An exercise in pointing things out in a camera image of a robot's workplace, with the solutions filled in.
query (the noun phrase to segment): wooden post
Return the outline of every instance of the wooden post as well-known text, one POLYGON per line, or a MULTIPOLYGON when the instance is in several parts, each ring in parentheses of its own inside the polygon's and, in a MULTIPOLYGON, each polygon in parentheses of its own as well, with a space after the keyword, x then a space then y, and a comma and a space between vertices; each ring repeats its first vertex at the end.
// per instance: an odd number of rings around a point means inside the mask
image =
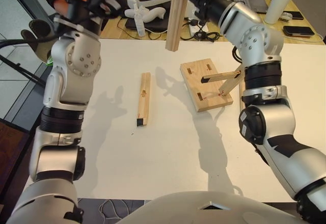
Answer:
POLYGON ((237 78, 232 78, 226 80, 223 85, 220 87, 219 91, 222 94, 222 96, 225 96, 229 94, 229 92, 232 91, 232 89, 235 88, 236 85, 240 83, 240 81, 245 77, 245 73, 243 70, 242 65, 239 65, 239 67, 235 71, 241 71, 241 74, 237 76, 237 78))
POLYGON ((187 0, 171 0, 168 34, 165 48, 169 51, 177 51, 179 48, 182 23, 184 19, 187 0))
POLYGON ((142 73, 141 89, 138 102, 137 126, 146 126, 149 113, 149 92, 151 73, 142 73))
POLYGON ((238 75, 240 74, 241 71, 237 70, 237 71, 224 72, 224 73, 214 74, 214 75, 204 75, 203 78, 201 79, 201 82, 207 83, 207 82, 214 82, 218 80, 234 79, 237 78, 238 75))
POLYGON ((242 80, 239 83, 240 111, 242 111, 246 107, 245 103, 241 100, 241 97, 243 96, 243 92, 245 89, 246 89, 245 80, 242 80))

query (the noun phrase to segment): wooden desk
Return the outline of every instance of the wooden desk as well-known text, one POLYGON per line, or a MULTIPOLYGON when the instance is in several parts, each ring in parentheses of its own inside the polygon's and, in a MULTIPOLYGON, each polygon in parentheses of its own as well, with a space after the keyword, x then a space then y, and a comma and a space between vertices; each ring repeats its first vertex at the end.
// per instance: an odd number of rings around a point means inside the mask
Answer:
MULTIPOLYGON (((285 10, 288 11, 299 11, 299 9, 297 8, 297 6, 294 4, 293 1, 290 1, 290 3, 288 4, 288 6, 285 8, 285 10)), ((259 14, 259 16, 261 17, 261 19, 263 20, 264 18, 264 14, 259 14)), ((126 34, 124 31, 120 30, 119 28, 117 28, 117 24, 119 22, 120 18, 117 19, 111 19, 108 21, 108 23, 106 24, 102 34, 101 34, 101 38, 110 38, 110 39, 132 39, 132 37, 130 37, 128 34, 126 34)), ((124 29, 126 32, 128 32, 131 36, 133 37, 137 37, 139 38, 139 36, 137 35, 137 31, 132 31, 132 30, 128 30, 125 27, 125 23, 126 23, 126 19, 122 19, 119 22, 119 27, 121 27, 122 29, 124 29)), ((213 23, 208 23, 208 29, 210 32, 220 32, 220 29, 214 25, 213 23)), ((276 29, 278 29, 279 31, 282 31, 283 26, 284 25, 300 25, 300 26, 309 26, 314 32, 316 32, 314 30, 314 28, 311 26, 311 24, 308 22, 308 20, 305 18, 304 20, 291 20, 289 22, 282 22, 282 21, 278 21, 277 23, 270 25, 270 24, 266 24, 268 26, 272 26, 276 29)), ((156 34, 151 34, 151 38, 157 38, 159 35, 156 34)), ((187 27, 185 27, 182 30, 181 36, 183 36, 184 38, 190 37, 189 35, 189 29, 187 27)), ((161 37, 158 38, 158 40, 165 40, 167 37, 167 34, 164 33, 161 35, 161 37)), ((145 37, 141 38, 144 40, 150 40, 148 35, 146 35, 145 37)), ((320 37, 315 35, 309 39, 306 38, 296 38, 296 39, 301 39, 301 40, 306 40, 306 41, 319 41, 320 37)), ((224 37, 220 37, 219 41, 228 41, 226 38, 224 37)), ((289 38, 284 38, 284 42, 285 43, 300 43, 300 44, 321 44, 323 45, 322 42, 320 43, 308 43, 308 42, 303 42, 303 41, 298 41, 298 40, 293 40, 293 39, 289 39, 289 38)))

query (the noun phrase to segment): black smartphone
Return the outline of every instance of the black smartphone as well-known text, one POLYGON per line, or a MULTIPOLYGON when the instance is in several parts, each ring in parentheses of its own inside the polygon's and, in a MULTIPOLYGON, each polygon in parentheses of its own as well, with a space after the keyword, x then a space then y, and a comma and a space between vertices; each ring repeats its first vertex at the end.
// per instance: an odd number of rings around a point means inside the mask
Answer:
POLYGON ((292 14, 292 19, 300 19, 303 20, 304 17, 299 11, 284 11, 285 13, 292 14))
POLYGON ((283 32, 287 36, 301 36, 301 37, 310 37, 315 33, 310 27, 307 26, 283 26, 283 32))

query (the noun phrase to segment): desk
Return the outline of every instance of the desk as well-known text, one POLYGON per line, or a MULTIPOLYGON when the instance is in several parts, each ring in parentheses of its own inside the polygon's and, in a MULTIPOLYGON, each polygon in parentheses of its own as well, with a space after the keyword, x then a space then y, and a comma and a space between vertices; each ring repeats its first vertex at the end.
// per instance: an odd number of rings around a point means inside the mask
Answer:
MULTIPOLYGON (((288 6, 285 8, 285 10, 288 11, 299 11, 299 9, 297 8, 297 6, 293 3, 293 1, 290 1, 290 3, 288 4, 288 6)), ((263 18, 265 17, 264 14, 259 14, 260 18, 263 20, 263 18)), ((111 19, 107 22, 102 34, 101 34, 101 38, 110 38, 110 39, 132 39, 130 36, 128 36, 128 34, 126 34, 125 32, 123 32, 122 30, 117 28, 117 24, 118 21, 120 20, 120 17, 117 19, 111 19)), ((137 35, 137 31, 132 31, 132 30, 128 30, 125 28, 125 23, 126 23, 126 19, 122 19, 119 23, 119 27, 123 28, 124 30, 126 30, 130 35, 132 35, 133 37, 138 37, 137 35)), ((283 26, 284 25, 292 25, 292 26, 309 26, 314 32, 316 32, 314 30, 314 28, 311 26, 311 24, 308 22, 307 19, 304 20, 291 20, 289 22, 282 22, 282 21, 278 21, 277 23, 273 24, 273 25, 269 25, 266 24, 268 26, 273 26, 274 28, 278 29, 279 31, 282 32, 283 26)), ((213 23, 208 23, 208 29, 210 32, 220 32, 220 29, 214 25, 213 23)), ((156 38, 159 35, 155 35, 152 34, 152 38, 156 38)), ((184 38, 190 37, 189 35, 189 29, 188 28, 184 28, 182 30, 181 36, 184 38)), ((162 34, 161 37, 158 40, 165 40, 167 37, 167 34, 162 34)), ((149 40, 148 35, 146 35, 145 37, 143 37, 142 39, 144 40, 149 40)), ((309 39, 305 39, 305 38, 298 38, 298 39, 302 39, 302 40, 308 40, 308 41, 319 41, 320 38, 315 35, 309 39)), ((224 37, 220 37, 219 41, 228 41, 226 38, 224 37)), ((298 41, 298 40, 292 40, 292 39, 288 39, 285 38, 284 39, 285 43, 300 43, 300 44, 309 44, 307 42, 302 42, 302 41, 298 41)))
MULTIPOLYGON (((164 41, 102 39, 102 67, 83 123, 86 169, 75 182, 78 197, 151 200, 215 190, 262 202, 291 201, 239 134, 238 88, 231 92, 232 105, 196 113, 184 85, 181 63, 211 58, 220 72, 232 71, 238 64, 231 50, 228 42, 181 41, 179 50, 170 52, 164 41), (152 77, 149 121, 136 127, 143 72, 152 77)), ((285 44, 282 60, 282 81, 296 117, 294 136, 326 153, 326 47, 285 44)))

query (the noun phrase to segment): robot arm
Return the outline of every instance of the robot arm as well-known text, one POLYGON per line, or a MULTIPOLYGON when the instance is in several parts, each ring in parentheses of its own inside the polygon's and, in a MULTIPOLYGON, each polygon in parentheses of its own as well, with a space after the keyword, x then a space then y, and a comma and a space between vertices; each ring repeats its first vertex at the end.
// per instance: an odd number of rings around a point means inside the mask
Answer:
POLYGON ((281 34, 259 16, 232 0, 190 0, 197 17, 210 20, 239 50, 245 71, 246 108, 239 116, 240 134, 271 167, 297 211, 311 223, 326 221, 326 156, 298 143, 295 118, 281 85, 281 34))
POLYGON ((67 0, 67 17, 56 17, 53 69, 47 79, 30 160, 34 183, 20 196, 7 223, 81 223, 73 185, 84 173, 81 141, 84 110, 101 66, 101 18, 116 17, 126 0, 67 0))

